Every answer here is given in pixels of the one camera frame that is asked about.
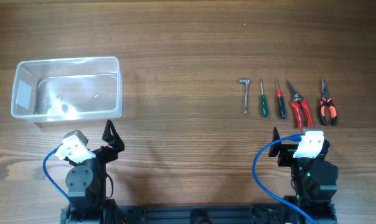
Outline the black red handled screwdriver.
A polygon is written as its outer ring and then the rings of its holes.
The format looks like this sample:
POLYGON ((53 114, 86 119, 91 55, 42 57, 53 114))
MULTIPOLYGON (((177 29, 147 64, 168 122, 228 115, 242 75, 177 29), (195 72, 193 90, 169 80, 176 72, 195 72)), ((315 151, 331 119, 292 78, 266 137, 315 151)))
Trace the black red handled screwdriver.
POLYGON ((283 94, 282 94, 282 91, 280 89, 280 85, 279 85, 278 80, 276 79, 275 82, 276 82, 276 90, 277 90, 278 112, 279 112, 279 115, 282 119, 286 119, 287 114, 286 114, 286 108, 285 108, 285 105, 284 105, 283 94))

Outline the green handled screwdriver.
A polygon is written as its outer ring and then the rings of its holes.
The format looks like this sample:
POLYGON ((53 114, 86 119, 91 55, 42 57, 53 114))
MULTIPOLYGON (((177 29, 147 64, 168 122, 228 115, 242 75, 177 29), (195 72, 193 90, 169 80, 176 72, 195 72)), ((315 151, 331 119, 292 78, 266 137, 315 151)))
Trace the green handled screwdriver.
POLYGON ((266 96, 264 93, 264 88, 263 88, 263 80, 260 80, 260 89, 261 89, 261 112, 264 117, 268 116, 268 105, 266 102, 266 96))

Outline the clear plastic container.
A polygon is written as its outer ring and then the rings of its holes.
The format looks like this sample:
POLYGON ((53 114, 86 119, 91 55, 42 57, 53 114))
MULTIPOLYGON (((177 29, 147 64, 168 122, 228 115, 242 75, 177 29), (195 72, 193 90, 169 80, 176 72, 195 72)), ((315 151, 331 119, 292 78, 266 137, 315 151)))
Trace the clear plastic container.
POLYGON ((120 118, 123 77, 116 57, 22 61, 11 115, 33 123, 120 118))

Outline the red handled cutters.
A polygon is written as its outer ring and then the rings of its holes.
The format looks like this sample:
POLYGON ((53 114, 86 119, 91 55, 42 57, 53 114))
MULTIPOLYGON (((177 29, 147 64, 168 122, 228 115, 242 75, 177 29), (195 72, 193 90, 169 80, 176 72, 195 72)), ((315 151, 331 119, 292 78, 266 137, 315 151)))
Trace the red handled cutters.
POLYGON ((288 82, 290 92, 292 94, 292 100, 290 106, 294 111, 296 118, 296 124, 298 129, 303 128, 303 117, 301 112, 304 112, 305 120, 307 121, 307 127, 312 128, 314 126, 313 116, 309 107, 307 99, 305 99, 293 86, 291 82, 288 82))

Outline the orange black needle-nose pliers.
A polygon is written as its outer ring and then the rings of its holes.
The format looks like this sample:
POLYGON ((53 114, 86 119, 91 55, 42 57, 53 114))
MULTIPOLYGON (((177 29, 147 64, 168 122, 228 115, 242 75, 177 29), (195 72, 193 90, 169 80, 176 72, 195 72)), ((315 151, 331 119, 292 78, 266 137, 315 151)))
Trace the orange black needle-nose pliers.
POLYGON ((321 99, 319 101, 319 118, 322 125, 327 125, 326 109, 329 109, 331 114, 331 124, 335 126, 337 124, 337 110, 334 106, 332 98, 329 96, 329 90, 327 88, 325 80, 322 80, 321 99))

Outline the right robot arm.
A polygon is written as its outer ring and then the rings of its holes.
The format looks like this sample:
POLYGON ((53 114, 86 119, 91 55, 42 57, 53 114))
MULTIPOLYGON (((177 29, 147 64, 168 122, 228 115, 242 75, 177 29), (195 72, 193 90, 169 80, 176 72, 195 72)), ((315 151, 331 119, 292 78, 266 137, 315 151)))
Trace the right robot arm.
POLYGON ((332 197, 337 192, 338 167, 325 160, 330 143, 324 132, 304 128, 297 144, 285 144, 274 129, 273 140, 277 143, 270 147, 268 155, 278 158, 278 166, 290 168, 295 192, 283 200, 300 208, 316 223, 337 223, 332 197))

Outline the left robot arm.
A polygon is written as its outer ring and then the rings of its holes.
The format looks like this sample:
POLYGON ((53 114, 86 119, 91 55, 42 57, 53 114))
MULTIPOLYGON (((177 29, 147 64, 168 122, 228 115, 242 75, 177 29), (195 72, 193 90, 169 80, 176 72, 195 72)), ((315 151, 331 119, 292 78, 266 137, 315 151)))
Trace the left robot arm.
POLYGON ((115 200, 106 196, 106 180, 111 179, 106 164, 116 160, 118 153, 125 149, 111 120, 106 122, 102 140, 107 145, 88 151, 89 157, 77 161, 70 156, 65 157, 73 168, 65 178, 70 203, 61 210, 60 224, 128 223, 127 216, 115 200))

